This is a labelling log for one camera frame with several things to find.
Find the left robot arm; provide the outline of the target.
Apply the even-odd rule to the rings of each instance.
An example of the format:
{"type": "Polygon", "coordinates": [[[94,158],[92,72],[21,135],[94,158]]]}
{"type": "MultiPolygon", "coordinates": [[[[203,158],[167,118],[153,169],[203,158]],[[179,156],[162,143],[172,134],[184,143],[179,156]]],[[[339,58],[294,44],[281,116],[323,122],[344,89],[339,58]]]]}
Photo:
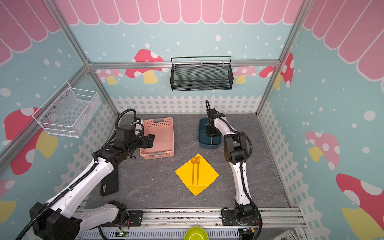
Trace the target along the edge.
{"type": "Polygon", "coordinates": [[[21,240],[29,230],[43,240],[74,240],[83,232],[103,224],[119,227],[131,220],[127,206],[118,201],[76,213],[80,203],[95,188],[101,185],[102,196],[119,190],[119,165],[127,158],[134,159],[137,149],[151,148],[155,135],[145,136],[144,122],[134,109],[118,115],[113,135],[97,151],[93,160],[64,190],[46,203],[36,203],[30,209],[30,222],[16,237],[21,240]]]}

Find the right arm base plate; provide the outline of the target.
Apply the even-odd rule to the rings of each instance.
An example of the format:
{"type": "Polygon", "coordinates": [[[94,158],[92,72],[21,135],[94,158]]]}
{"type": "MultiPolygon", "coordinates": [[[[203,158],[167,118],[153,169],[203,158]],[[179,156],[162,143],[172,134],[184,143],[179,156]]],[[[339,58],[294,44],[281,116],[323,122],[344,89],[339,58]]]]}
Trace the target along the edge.
{"type": "Polygon", "coordinates": [[[261,216],[237,218],[235,209],[223,208],[220,211],[223,226],[258,226],[261,223],[261,216]]]}

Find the orange plastic spoon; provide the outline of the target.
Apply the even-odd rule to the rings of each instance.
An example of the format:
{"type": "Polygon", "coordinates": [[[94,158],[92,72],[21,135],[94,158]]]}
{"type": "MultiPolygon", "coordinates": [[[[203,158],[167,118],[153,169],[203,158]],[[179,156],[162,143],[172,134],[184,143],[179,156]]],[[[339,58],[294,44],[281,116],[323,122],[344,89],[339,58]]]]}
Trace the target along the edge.
{"type": "Polygon", "coordinates": [[[192,157],[190,162],[192,163],[192,185],[194,185],[195,181],[195,164],[197,163],[198,159],[197,157],[192,157]]]}

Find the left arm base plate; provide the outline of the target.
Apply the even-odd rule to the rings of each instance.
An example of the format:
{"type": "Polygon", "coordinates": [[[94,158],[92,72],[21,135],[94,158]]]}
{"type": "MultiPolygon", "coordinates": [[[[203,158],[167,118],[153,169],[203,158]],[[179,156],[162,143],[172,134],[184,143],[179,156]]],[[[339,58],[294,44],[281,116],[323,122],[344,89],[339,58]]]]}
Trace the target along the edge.
{"type": "Polygon", "coordinates": [[[143,211],[125,210],[118,213],[114,224],[118,227],[140,227],[143,220],[143,211]]]}

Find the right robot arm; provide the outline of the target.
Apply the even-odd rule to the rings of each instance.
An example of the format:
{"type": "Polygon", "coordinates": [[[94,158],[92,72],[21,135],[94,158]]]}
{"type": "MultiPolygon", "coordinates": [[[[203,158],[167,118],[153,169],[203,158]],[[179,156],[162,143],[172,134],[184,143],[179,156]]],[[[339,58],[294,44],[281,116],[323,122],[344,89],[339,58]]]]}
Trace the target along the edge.
{"type": "Polygon", "coordinates": [[[253,152],[250,138],[243,132],[237,131],[227,121],[224,114],[211,108],[208,100],[205,101],[208,128],[208,137],[223,137],[224,157],[229,163],[235,183],[235,216],[241,224],[255,221],[257,226],[262,226],[261,213],[253,201],[246,173],[246,163],[253,152]]]}

